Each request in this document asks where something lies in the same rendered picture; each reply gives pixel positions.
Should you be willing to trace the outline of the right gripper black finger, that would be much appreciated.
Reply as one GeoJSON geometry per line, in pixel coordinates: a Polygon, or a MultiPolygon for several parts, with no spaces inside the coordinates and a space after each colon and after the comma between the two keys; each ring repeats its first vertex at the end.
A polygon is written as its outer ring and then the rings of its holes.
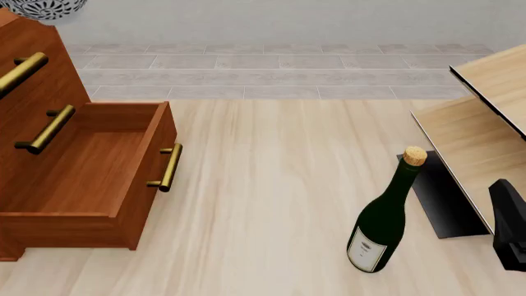
{"type": "Polygon", "coordinates": [[[507,179],[489,187],[499,243],[526,244],[526,201],[507,179]]]}

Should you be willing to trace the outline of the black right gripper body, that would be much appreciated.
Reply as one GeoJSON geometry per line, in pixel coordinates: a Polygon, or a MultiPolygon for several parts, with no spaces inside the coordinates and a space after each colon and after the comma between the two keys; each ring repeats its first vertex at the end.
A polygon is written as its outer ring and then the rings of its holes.
{"type": "Polygon", "coordinates": [[[526,242],[493,243],[493,248],[506,271],[526,272],[526,242]]]}

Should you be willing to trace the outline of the black white patterned bowl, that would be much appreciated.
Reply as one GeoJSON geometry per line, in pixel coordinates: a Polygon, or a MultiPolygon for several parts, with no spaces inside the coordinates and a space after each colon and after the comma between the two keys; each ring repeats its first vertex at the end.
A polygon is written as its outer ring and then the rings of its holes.
{"type": "Polygon", "coordinates": [[[54,21],[77,13],[88,0],[0,0],[0,7],[35,21],[54,21]]]}

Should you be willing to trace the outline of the red-brown wooden cabinet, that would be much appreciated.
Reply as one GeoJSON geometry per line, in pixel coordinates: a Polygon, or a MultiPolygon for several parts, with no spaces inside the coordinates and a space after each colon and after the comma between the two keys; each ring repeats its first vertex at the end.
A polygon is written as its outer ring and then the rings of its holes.
{"type": "Polygon", "coordinates": [[[0,204],[89,101],[57,29],[0,9],[0,204]]]}

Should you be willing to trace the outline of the pale wooden wine rack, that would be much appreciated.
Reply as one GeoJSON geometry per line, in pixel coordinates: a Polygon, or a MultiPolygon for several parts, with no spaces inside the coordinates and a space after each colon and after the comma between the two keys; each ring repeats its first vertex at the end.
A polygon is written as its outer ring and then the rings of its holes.
{"type": "Polygon", "coordinates": [[[493,234],[488,188],[507,179],[526,201],[526,44],[452,66],[450,73],[470,94],[411,115],[493,234]]]}

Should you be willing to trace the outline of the dark green wine bottle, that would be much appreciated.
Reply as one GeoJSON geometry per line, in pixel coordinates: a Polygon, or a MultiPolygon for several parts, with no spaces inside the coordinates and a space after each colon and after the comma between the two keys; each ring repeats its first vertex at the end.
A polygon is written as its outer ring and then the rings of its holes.
{"type": "Polygon", "coordinates": [[[426,162],[421,147],[407,147],[385,191],[362,209],[348,240],[349,261],[360,271],[381,271],[399,246],[405,229],[405,202],[426,162]]]}

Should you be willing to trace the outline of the open wooden drawer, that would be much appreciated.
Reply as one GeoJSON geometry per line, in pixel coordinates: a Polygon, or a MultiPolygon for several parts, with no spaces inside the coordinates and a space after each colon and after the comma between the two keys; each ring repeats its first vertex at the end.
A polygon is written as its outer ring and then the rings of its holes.
{"type": "Polygon", "coordinates": [[[177,130],[168,103],[88,103],[38,155],[0,152],[0,243],[135,249],[177,130]]]}

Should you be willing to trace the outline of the closed wooden drawer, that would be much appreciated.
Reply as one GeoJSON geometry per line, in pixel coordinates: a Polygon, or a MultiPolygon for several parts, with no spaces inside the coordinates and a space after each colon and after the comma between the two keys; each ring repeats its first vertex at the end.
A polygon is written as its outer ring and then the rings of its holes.
{"type": "Polygon", "coordinates": [[[15,58],[28,58],[38,52],[48,56],[48,63],[11,93],[0,99],[1,106],[36,96],[48,99],[57,91],[65,88],[65,83],[69,82],[68,76],[74,73],[75,68],[55,31],[41,35],[36,33],[1,34],[0,77],[16,66],[15,58]]]}
{"type": "Polygon", "coordinates": [[[37,157],[27,150],[15,148],[16,142],[32,141],[50,122],[47,110],[59,110],[65,105],[79,108],[90,98],[82,91],[73,95],[36,95],[16,98],[10,94],[0,100],[0,199],[11,194],[9,190],[23,179],[30,162],[37,157]]]}

